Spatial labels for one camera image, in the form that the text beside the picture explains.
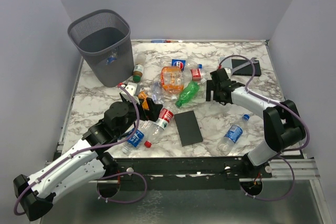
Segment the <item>red label bottle red cap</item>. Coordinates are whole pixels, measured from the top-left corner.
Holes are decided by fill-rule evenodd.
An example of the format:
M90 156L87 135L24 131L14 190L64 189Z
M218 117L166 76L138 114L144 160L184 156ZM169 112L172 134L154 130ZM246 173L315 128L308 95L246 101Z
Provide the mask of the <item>red label bottle red cap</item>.
M183 72L184 81L190 82L200 82L202 79L208 79L209 77L209 70L207 69L186 69Z

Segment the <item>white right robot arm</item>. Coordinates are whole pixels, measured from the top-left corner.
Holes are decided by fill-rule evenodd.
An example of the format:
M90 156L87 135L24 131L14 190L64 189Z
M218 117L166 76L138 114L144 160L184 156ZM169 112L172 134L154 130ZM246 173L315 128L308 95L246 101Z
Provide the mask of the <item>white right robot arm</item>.
M254 93L246 85L232 81L225 69L210 73L206 85L206 101L223 105L241 106L263 119L265 140L242 158L241 171L246 177L254 177L260 166L297 144L309 140L309 131L291 100L276 101Z

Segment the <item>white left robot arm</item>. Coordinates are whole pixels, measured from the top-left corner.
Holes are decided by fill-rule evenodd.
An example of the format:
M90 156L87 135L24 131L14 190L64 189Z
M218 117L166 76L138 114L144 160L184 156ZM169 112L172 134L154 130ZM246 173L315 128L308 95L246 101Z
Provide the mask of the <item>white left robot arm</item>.
M108 149L127 141L137 131L140 121L155 121L163 106L147 99L149 108L127 93L66 153L29 176L19 175L14 183L17 198L14 213L35 221L48 213L61 197L92 180L119 179L124 175Z

